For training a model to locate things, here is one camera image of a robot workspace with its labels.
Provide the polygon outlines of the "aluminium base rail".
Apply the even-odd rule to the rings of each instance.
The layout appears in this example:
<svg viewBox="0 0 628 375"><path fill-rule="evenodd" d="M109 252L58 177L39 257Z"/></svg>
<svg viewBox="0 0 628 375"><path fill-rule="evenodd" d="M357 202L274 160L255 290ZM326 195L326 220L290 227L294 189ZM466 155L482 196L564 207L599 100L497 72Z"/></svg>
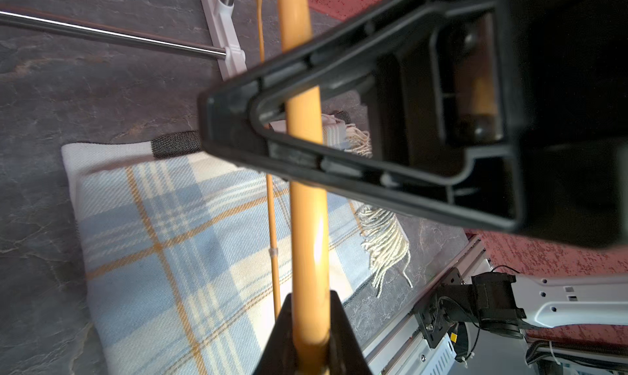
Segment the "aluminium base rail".
<svg viewBox="0 0 628 375"><path fill-rule="evenodd" d="M471 275L490 269L480 237L471 237L464 249L431 278L423 290L376 334L362 353L374 374L448 374L456 363L446 329L437 330L433 321L419 315L417 306L446 278L469 283Z"/></svg>

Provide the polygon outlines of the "white and steel clothes rack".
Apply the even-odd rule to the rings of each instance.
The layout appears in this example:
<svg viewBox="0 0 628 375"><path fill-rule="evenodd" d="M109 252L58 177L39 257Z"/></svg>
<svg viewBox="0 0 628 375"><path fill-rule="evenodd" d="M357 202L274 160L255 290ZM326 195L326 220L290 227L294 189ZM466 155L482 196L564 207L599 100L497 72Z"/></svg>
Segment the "white and steel clothes rack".
<svg viewBox="0 0 628 375"><path fill-rule="evenodd" d="M170 46L214 51L223 78L247 69L236 34L235 0L1 0L1 13L20 21L126 33Z"/></svg>

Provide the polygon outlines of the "blue plaid fringed scarf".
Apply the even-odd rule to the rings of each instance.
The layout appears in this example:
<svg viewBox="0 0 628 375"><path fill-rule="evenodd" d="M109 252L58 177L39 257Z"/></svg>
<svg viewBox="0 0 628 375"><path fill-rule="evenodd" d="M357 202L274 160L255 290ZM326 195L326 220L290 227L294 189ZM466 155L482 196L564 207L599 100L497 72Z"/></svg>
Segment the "blue plaid fringed scarf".
<svg viewBox="0 0 628 375"><path fill-rule="evenodd" d="M111 374L250 374L291 291L289 184L150 141L61 149Z"/></svg>

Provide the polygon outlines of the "grey checkered scarf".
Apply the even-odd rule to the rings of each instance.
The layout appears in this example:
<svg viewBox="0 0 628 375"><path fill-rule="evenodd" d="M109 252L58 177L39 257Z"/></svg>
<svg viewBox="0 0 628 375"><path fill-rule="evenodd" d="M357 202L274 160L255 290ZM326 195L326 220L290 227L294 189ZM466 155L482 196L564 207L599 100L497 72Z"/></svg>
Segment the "grey checkered scarf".
<svg viewBox="0 0 628 375"><path fill-rule="evenodd" d="M353 125L348 113L323 114L322 125L324 145L335 149L348 147L347 131ZM154 159L170 159L201 152L201 139L198 131L183 131L159 136L150 142L150 147Z"/></svg>

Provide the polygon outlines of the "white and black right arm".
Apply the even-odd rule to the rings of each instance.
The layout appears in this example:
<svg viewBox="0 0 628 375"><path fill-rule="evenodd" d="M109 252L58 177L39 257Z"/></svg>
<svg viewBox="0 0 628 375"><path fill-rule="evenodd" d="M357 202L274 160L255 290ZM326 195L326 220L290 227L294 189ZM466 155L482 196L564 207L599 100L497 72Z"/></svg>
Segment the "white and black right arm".
<svg viewBox="0 0 628 375"><path fill-rule="evenodd" d="M435 348L460 322L502 337L528 329L627 324L627 276L568 278L485 272L464 283L453 268L412 309L420 332Z"/></svg>

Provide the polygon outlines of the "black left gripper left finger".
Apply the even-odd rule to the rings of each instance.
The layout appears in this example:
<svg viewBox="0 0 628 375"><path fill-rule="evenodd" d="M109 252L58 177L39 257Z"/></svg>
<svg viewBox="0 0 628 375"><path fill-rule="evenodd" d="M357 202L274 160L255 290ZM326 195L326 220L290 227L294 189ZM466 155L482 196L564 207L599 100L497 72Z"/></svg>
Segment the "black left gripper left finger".
<svg viewBox="0 0 628 375"><path fill-rule="evenodd" d="M370 374L339 295L329 292L330 327L326 342L299 342L289 294L271 331L255 374Z"/></svg>

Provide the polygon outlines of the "orange plastic hanger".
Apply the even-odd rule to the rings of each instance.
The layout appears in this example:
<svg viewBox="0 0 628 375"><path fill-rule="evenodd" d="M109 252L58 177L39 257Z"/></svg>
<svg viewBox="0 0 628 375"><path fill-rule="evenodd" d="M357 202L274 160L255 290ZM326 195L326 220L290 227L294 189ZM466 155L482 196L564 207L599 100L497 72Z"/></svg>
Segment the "orange plastic hanger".
<svg viewBox="0 0 628 375"><path fill-rule="evenodd" d="M308 0L278 0L281 48L290 51L312 38ZM287 133L321 144L322 105L317 86L297 87L286 99ZM330 327L329 222L327 193L312 182L289 179L294 330L307 344L326 342Z"/></svg>

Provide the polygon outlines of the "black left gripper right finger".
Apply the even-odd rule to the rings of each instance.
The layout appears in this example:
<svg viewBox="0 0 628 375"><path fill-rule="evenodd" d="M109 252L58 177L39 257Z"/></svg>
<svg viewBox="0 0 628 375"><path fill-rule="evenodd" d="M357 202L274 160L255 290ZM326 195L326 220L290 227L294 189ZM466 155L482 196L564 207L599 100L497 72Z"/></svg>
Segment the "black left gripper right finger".
<svg viewBox="0 0 628 375"><path fill-rule="evenodd" d="M266 129L355 91L372 156ZM201 94L216 157L453 226L627 241L627 0L383 0Z"/></svg>

